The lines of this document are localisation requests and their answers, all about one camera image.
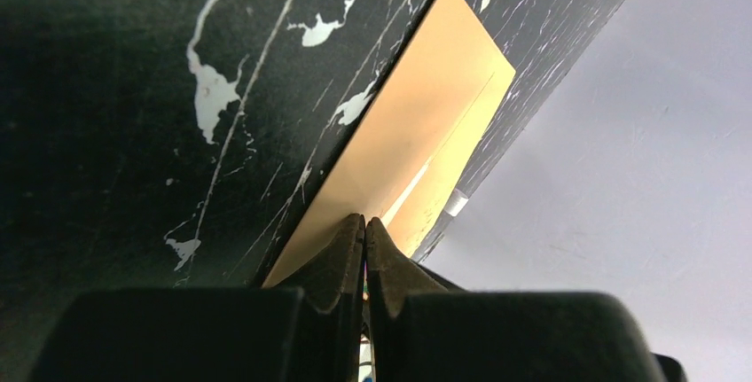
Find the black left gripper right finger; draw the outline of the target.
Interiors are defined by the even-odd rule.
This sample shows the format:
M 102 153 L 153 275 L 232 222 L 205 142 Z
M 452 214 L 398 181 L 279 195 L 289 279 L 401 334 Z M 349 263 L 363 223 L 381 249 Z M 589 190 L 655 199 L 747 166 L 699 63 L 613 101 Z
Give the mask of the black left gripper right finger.
M 636 321 L 600 292 L 469 292 L 365 229 L 379 381 L 663 381 Z

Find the brown paper envelope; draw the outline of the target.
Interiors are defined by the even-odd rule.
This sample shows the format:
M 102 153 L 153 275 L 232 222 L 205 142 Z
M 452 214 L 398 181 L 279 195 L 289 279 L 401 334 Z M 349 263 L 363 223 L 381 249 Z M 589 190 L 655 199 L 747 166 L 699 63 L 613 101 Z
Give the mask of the brown paper envelope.
M 434 0 L 264 285 L 292 275 L 350 214 L 380 219 L 431 156 L 387 228 L 414 254 L 433 228 L 515 71 L 466 0 Z

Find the white glue stick cap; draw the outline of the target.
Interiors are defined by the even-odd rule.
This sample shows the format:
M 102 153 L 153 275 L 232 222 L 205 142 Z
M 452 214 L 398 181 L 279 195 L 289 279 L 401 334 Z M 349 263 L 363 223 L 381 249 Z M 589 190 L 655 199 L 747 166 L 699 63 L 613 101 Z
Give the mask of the white glue stick cap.
M 469 198 L 463 191 L 454 189 L 443 208 L 443 212 L 451 217 L 457 217 L 468 201 Z

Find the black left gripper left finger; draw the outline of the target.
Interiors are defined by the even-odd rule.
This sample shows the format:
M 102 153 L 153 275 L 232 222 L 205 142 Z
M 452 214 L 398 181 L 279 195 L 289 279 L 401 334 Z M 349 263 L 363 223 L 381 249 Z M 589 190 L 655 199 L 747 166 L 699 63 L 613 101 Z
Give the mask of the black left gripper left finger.
M 89 292 L 65 311 L 33 381 L 354 381 L 365 221 L 271 288 Z

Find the tan lined letter paper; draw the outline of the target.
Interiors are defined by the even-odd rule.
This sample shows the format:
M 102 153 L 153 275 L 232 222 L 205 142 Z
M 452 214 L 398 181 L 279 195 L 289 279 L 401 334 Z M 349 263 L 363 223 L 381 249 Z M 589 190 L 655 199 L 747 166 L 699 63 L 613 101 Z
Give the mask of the tan lined letter paper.
M 422 177 L 428 171 L 434 158 L 435 158 L 434 156 L 431 156 L 424 162 L 424 165 L 410 180 L 410 182 L 407 184 L 404 190 L 400 193 L 400 195 L 396 198 L 396 200 L 393 202 L 390 208 L 384 213 L 383 216 L 381 216 L 380 220 L 384 224 L 385 227 L 388 227 L 389 224 L 392 221 L 394 221 L 394 218 L 396 217 L 400 209 L 403 207 L 403 204 L 405 203 L 405 201 L 409 198 L 409 196 L 414 191 L 414 189 L 416 188 L 416 186 L 418 185 Z

